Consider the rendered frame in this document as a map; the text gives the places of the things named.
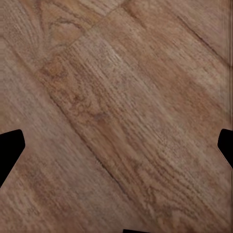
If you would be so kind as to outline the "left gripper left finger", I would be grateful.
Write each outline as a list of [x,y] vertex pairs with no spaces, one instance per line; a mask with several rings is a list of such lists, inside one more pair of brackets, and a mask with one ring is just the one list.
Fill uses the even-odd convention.
[[0,134],[0,187],[25,148],[21,129]]

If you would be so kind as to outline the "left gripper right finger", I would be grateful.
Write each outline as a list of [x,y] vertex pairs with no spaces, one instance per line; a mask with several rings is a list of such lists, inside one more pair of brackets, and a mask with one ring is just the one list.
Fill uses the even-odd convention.
[[222,129],[217,146],[233,168],[233,131]]

